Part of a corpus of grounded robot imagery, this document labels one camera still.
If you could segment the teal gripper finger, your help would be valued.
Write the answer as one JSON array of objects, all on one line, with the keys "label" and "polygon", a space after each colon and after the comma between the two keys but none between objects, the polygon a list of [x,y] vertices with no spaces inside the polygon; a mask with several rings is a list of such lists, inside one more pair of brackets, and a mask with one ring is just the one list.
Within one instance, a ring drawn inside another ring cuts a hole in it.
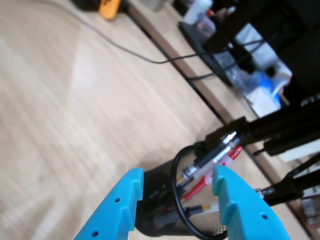
[{"label": "teal gripper finger", "polygon": [[220,221],[229,240],[289,240],[272,208],[237,173],[215,166],[212,192],[218,197]]},{"label": "teal gripper finger", "polygon": [[144,170],[129,170],[83,225],[76,240],[126,240],[135,229],[137,203],[143,199]]}]

